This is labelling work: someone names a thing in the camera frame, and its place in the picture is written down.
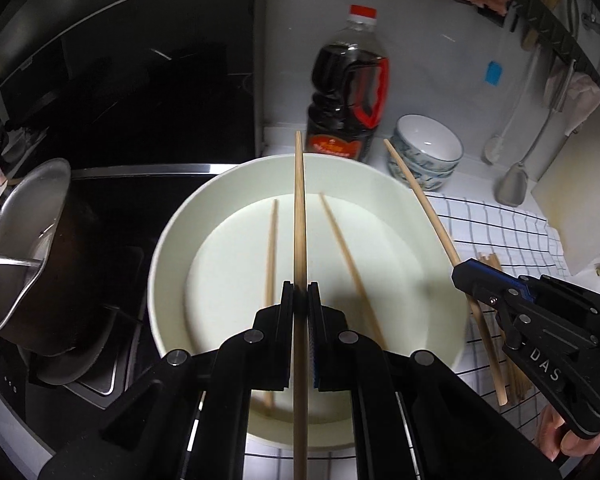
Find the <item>person's right hand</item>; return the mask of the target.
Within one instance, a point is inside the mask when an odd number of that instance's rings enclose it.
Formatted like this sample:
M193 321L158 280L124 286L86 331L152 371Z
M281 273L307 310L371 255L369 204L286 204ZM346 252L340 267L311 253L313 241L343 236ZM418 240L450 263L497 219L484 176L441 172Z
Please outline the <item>person's right hand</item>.
M567 428L566 422L552 406L542 409L535 435L535 446L549 459L556 460L559 453L567 457L594 454L600 447L600 434L593 439L582 439Z

